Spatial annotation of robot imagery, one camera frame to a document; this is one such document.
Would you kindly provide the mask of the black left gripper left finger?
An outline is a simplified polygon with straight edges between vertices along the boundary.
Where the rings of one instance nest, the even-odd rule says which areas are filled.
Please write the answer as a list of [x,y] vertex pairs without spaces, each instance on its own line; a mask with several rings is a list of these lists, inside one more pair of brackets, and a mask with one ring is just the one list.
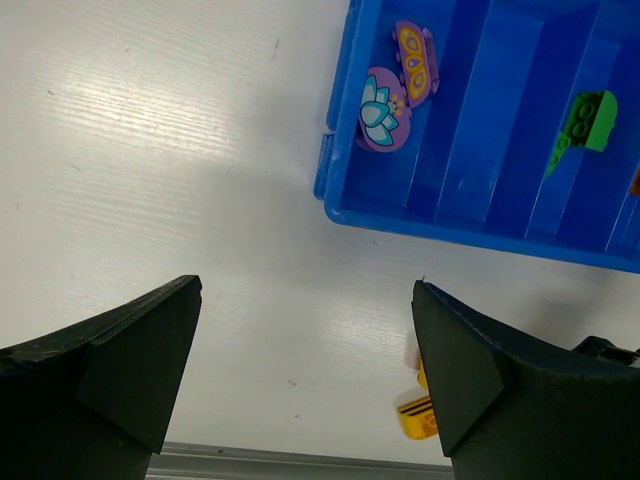
[[198,276],[180,276],[2,349],[2,478],[144,478],[165,441],[201,290]]

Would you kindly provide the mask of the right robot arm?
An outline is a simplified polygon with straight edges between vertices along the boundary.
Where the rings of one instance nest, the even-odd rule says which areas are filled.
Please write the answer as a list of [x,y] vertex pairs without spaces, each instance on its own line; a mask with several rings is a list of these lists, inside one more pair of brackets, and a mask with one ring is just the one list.
[[573,352],[636,369],[639,368],[639,350],[618,347],[602,337],[588,336],[573,349]]

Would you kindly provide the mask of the yellow lego brick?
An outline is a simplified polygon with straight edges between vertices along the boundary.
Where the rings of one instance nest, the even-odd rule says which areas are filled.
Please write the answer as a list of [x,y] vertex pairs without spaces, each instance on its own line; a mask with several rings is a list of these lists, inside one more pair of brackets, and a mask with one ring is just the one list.
[[421,360],[416,365],[417,386],[401,393],[395,404],[399,424],[411,440],[427,440],[439,435],[433,401]]

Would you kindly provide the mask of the brown lego plate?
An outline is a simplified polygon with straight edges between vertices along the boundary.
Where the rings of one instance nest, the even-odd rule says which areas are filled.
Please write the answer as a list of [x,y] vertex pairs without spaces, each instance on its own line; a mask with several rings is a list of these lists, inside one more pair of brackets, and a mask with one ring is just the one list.
[[633,183],[631,185],[630,191],[629,191],[629,195],[630,196],[640,196],[640,169],[637,170]]

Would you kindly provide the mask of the purple lego brick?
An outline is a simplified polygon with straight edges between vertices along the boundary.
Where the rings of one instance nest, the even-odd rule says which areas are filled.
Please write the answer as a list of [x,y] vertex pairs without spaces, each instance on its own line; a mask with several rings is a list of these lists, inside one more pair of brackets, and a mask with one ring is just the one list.
[[428,28],[401,20],[395,23],[392,38],[398,46],[400,83],[405,87],[409,107],[415,109],[435,95],[440,86],[434,37]]

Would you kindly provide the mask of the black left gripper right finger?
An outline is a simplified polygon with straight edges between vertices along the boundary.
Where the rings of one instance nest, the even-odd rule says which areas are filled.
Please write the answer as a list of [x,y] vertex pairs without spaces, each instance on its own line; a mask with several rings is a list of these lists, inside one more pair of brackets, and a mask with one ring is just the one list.
[[635,479],[639,368],[564,349],[419,281],[412,315],[458,479]]

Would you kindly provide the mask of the green lego brick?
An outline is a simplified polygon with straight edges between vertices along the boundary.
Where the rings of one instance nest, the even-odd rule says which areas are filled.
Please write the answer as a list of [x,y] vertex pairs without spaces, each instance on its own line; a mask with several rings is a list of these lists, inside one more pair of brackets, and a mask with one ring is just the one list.
[[546,178],[548,178],[553,174],[553,172],[561,162],[564,154],[574,146],[575,144],[573,142],[573,139],[569,135],[565,134],[564,132],[560,132],[558,134],[554,144],[553,151],[550,156],[550,160],[545,170]]

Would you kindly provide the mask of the purple flower lego piece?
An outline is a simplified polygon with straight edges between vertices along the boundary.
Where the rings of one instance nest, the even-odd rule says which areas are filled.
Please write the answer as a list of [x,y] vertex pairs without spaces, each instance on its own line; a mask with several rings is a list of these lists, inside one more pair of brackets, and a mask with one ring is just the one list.
[[385,67],[371,67],[359,106],[358,145],[377,153],[399,150],[409,138],[411,115],[407,92],[398,76]]

